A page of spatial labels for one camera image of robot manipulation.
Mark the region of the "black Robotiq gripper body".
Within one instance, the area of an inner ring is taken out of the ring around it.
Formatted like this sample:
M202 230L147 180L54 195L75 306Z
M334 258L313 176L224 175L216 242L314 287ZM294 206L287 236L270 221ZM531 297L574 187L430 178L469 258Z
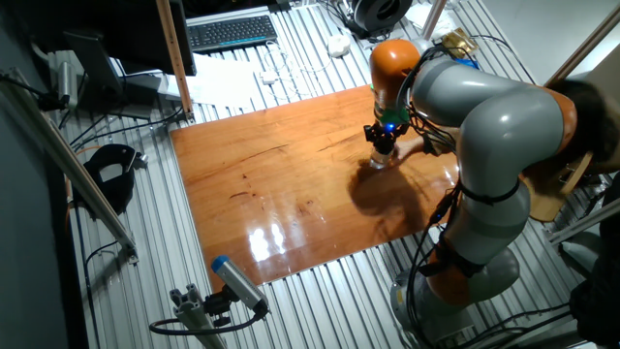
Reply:
M382 140L382 139L391 140L392 142L395 141L395 138L393 137L393 130L395 129L396 126L400 124L395 124L395 123L382 124L380 122L375 122L374 124L377 124L379 128L379 138L377 139L377 141Z

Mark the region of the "bare person hand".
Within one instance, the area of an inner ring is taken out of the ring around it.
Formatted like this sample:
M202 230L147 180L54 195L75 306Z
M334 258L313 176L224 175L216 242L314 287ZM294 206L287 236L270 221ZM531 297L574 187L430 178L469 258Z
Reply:
M392 164L399 164L407 160L411 155L423 152L424 140L417 137L411 140L397 141L391 157Z

